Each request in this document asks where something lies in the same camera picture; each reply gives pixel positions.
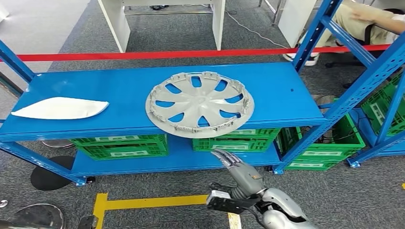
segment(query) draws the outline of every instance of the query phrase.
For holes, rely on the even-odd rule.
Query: person's hand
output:
[[[375,14],[372,10],[367,10],[367,7],[352,8],[352,19],[373,22]]]

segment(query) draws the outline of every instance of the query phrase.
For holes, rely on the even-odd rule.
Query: yellow floor tape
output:
[[[106,210],[202,205],[206,203],[207,197],[208,195],[197,195],[183,197],[108,200],[108,193],[98,193],[93,209],[93,215],[98,218],[96,229],[102,229],[104,213]],[[228,213],[228,218],[231,229],[242,228],[239,215]]]

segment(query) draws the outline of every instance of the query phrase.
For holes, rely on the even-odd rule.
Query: red barrier tape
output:
[[[388,44],[366,45],[369,51],[385,50]],[[296,53],[293,49],[241,49],[241,50],[193,50],[168,52],[126,52],[126,53],[60,53],[60,54],[20,54],[22,61],[95,61],[95,60],[133,60],[133,59],[169,59],[191,57],[218,57],[218,56],[260,56]],[[349,52],[346,47],[315,48],[314,52]]]

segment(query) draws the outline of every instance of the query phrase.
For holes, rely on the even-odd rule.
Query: blue shelf surface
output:
[[[76,120],[9,115],[0,128],[0,141],[163,133],[146,115],[149,92],[173,74],[203,71],[239,80],[253,96],[255,111],[241,129],[319,125],[326,120],[289,62],[42,73],[34,77],[13,111],[56,96],[110,105],[96,116]]]
[[[224,167],[210,152],[194,152],[191,139],[168,135],[168,144],[169,155],[161,157],[95,161],[78,151],[72,167],[72,175],[99,176]],[[263,153],[241,152],[236,154],[252,166],[269,166],[281,163],[274,143]]]
[[[361,108],[354,108],[349,112],[349,114],[352,117],[355,125],[358,126],[358,129],[360,129],[360,134],[362,135],[363,139],[370,147],[373,147],[375,145],[375,141],[377,140],[377,135],[374,133],[374,130],[363,110]],[[383,152],[382,154],[386,153],[388,155],[390,153],[394,153],[393,151],[398,151],[398,154],[400,154],[400,152],[404,152],[405,142],[390,147],[389,151]]]

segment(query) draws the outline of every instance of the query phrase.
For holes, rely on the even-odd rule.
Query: crate label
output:
[[[302,164],[302,163],[291,163],[289,167],[323,167],[323,164]]]
[[[132,140],[138,140],[139,137],[137,135],[132,136],[113,136],[113,137],[95,137],[96,141],[98,142],[108,142],[108,141],[117,141],[117,140],[131,140],[127,137],[133,138]]]
[[[220,145],[213,145],[212,149],[237,149],[237,150],[245,150],[245,149],[249,149],[249,146],[220,146]]]
[[[380,123],[380,125],[382,125],[383,121],[385,119],[385,116],[381,112],[380,107],[378,106],[377,103],[371,104],[370,107],[371,107],[371,110],[373,111],[375,117],[377,117],[378,122]]]
[[[342,151],[305,151],[302,155],[303,156],[341,156],[343,154]]]
[[[110,153],[113,157],[120,157],[120,156],[142,156],[142,155],[149,155],[146,150],[142,151],[133,151],[133,152],[122,152],[122,153]]]
[[[229,135],[253,135],[256,134],[256,130],[235,130],[229,133]]]

